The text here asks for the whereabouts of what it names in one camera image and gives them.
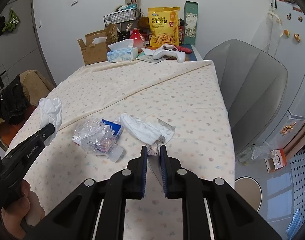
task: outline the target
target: wire basket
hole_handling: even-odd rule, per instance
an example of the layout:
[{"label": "wire basket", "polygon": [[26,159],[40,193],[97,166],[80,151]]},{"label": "wire basket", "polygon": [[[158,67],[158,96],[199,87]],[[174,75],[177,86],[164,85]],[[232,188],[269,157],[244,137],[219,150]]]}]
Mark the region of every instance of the wire basket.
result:
[{"label": "wire basket", "polygon": [[105,26],[107,22],[111,21],[113,24],[124,23],[137,20],[140,17],[140,13],[137,9],[126,9],[122,11],[116,11],[103,17]]}]

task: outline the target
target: door handle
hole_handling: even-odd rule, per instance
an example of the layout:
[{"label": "door handle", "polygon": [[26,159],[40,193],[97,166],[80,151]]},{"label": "door handle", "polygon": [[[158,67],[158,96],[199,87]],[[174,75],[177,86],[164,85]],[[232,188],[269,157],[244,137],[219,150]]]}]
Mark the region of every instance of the door handle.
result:
[{"label": "door handle", "polygon": [[3,89],[3,88],[5,87],[5,85],[4,85],[4,83],[3,83],[2,79],[1,79],[1,76],[2,76],[3,74],[5,74],[5,73],[6,73],[6,70],[3,71],[3,72],[0,74],[0,88],[1,88],[1,89]]}]

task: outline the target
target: doorframe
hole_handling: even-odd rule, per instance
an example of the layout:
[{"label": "doorframe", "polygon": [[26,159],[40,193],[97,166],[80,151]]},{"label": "doorframe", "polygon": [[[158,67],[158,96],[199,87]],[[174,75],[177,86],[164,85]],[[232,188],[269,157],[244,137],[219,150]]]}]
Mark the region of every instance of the doorframe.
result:
[{"label": "doorframe", "polygon": [[[10,0],[7,5],[9,3],[12,3],[12,2],[15,2],[17,0]],[[42,58],[42,61],[44,62],[45,64],[45,67],[46,67],[46,70],[49,74],[49,77],[50,77],[50,82],[56,87],[56,83],[54,81],[54,78],[51,74],[51,71],[48,67],[48,64],[47,64],[47,61],[45,59],[45,56],[44,56],[44,53],[41,49],[41,44],[40,44],[40,41],[39,41],[39,36],[38,36],[38,31],[37,31],[37,27],[36,27],[36,21],[35,21],[35,14],[34,14],[34,9],[33,9],[33,0],[30,0],[30,11],[31,11],[31,19],[32,19],[32,25],[33,25],[33,28],[34,28],[34,33],[35,33],[35,37],[36,37],[36,41],[37,41],[37,45],[38,45],[38,49],[39,49],[39,52],[40,52],[40,55],[41,55],[41,58]]]}]

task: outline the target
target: yellow snack bag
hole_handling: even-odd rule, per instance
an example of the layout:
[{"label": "yellow snack bag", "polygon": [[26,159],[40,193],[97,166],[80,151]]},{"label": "yellow snack bag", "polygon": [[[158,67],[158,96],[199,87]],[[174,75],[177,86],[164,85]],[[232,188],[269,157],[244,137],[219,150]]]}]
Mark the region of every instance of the yellow snack bag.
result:
[{"label": "yellow snack bag", "polygon": [[166,43],[179,46],[178,11],[180,7],[148,8],[152,32],[150,46],[160,47]]}]

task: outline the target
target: red vase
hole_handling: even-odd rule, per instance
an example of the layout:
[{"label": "red vase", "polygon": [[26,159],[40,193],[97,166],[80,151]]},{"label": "red vase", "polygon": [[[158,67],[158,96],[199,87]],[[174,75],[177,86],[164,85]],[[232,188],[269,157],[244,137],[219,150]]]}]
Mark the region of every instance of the red vase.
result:
[{"label": "red vase", "polygon": [[133,29],[132,32],[133,33],[131,34],[130,39],[134,40],[134,47],[144,49],[146,47],[145,38],[140,34],[137,28]]}]

